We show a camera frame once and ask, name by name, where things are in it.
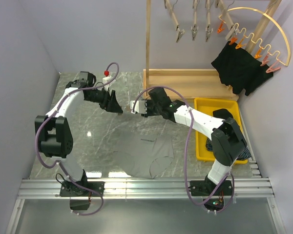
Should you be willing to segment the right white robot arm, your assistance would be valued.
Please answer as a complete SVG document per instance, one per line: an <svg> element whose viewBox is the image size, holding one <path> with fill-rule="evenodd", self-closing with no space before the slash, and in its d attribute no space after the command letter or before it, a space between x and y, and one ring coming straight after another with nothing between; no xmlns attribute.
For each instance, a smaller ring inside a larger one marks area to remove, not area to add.
<svg viewBox="0 0 293 234"><path fill-rule="evenodd" d="M132 112L143 117L162 116L188 126L190 130L196 130L211 140L215 160L205 178L204 187L208 196L216 195L222 190L234 162L247 147L240 126L231 117L217 118L193 109L184 97L171 100L166 90L165 86L148 88L149 98L132 101Z"/></svg>

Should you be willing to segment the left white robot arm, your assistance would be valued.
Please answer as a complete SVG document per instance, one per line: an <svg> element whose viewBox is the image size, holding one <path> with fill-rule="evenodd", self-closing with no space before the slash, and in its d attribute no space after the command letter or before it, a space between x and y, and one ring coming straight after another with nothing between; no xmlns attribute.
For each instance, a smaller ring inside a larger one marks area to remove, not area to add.
<svg viewBox="0 0 293 234"><path fill-rule="evenodd" d="M101 83L96 85L96 77L90 72L80 72L79 79L69 82L58 103L44 116L35 118L35 151L40 163L46 168L59 165L63 171L60 181L65 191L74 196L90 194L86 172L71 155L74 140L69 119L83 102L99 104L109 113L122 114L123 110L116 100L115 90L110 85L116 78L104 72Z"/></svg>

